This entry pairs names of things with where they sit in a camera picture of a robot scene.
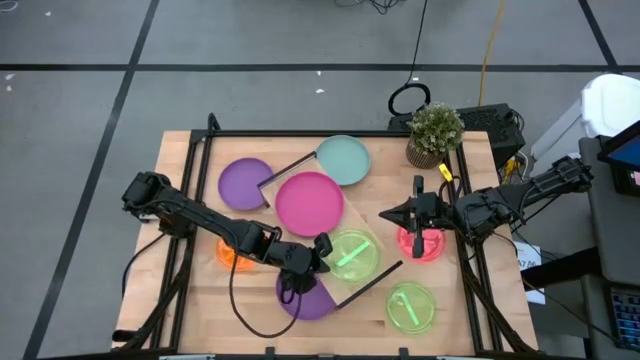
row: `computer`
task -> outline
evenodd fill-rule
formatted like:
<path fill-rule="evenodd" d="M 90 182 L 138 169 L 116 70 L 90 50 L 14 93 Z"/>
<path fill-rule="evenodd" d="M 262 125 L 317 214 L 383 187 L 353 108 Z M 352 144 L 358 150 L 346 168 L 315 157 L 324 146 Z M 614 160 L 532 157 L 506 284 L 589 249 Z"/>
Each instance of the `computer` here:
<path fill-rule="evenodd" d="M 601 138 L 598 160 L 611 166 L 617 192 L 640 196 L 640 121 L 613 138 Z"/>

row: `pink plate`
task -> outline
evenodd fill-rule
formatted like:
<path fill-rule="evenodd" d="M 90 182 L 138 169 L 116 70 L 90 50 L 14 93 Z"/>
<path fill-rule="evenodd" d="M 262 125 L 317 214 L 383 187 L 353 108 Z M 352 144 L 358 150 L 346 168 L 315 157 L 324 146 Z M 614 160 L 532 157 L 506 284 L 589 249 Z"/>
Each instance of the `pink plate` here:
<path fill-rule="evenodd" d="M 317 172 L 296 174 L 276 195 L 276 214 L 282 224 L 299 236 L 317 236 L 340 222 L 344 198 L 340 186 Z"/>

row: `wooden table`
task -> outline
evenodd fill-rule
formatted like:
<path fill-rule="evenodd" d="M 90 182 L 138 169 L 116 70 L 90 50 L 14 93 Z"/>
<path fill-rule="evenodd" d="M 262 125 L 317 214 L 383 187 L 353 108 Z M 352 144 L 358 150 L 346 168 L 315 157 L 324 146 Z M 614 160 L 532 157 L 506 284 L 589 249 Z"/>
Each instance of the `wooden table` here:
<path fill-rule="evenodd" d="M 179 188 L 188 148 L 189 132 L 164 134 L 155 171 L 167 175 Z M 324 138 L 298 137 L 216 137 L 207 174 L 204 202 L 232 218 L 256 219 L 279 224 L 269 209 L 237 213 L 219 198 L 217 181 L 222 170 L 242 157 L 257 157 L 278 171 L 315 150 Z M 453 232 L 446 233 L 443 254 L 434 262 L 415 263 L 400 253 L 395 243 L 397 227 L 378 217 L 382 210 L 404 202 L 412 190 L 413 175 L 425 178 L 425 192 L 437 191 L 442 183 L 438 170 L 420 170 L 405 157 L 406 138 L 361 138 L 371 154 L 371 170 L 360 183 L 344 187 L 346 198 L 358 210 L 369 227 L 384 242 L 393 257 L 404 264 L 353 303 L 317 322 L 298 321 L 285 335 L 276 339 L 253 336 L 236 319 L 228 295 L 229 270 L 215 258 L 217 236 L 200 230 L 185 307 L 179 351 L 184 353 L 262 354 L 274 346 L 278 354 L 393 355 L 407 347 L 412 355 L 472 355 L 463 283 Z M 486 133 L 467 132 L 464 149 L 471 185 L 480 189 L 498 184 Z M 197 179 L 202 146 L 196 154 L 192 179 Z M 453 172 L 457 173 L 455 154 Z M 195 193 L 191 182 L 189 196 Z M 141 225 L 136 251 L 159 233 L 157 222 Z M 506 226 L 498 233 L 509 237 Z M 151 248 L 133 265 L 122 302 L 117 327 L 137 329 L 158 300 L 169 241 Z M 521 337 L 537 348 L 529 308 L 520 279 L 513 247 L 504 239 L 492 237 L 484 245 L 495 303 Z M 289 323 L 290 316 L 280 307 L 275 295 L 277 269 L 258 265 L 251 272 L 238 273 L 234 293 L 239 311 L 258 331 L 273 333 Z M 408 336 L 387 320 L 384 302 L 390 288 L 399 281 L 412 280 L 426 286 L 437 302 L 433 325 L 424 334 Z M 478 304 L 483 327 L 484 347 L 490 349 L 486 313 Z M 173 306 L 167 311 L 162 345 L 168 344 Z"/>

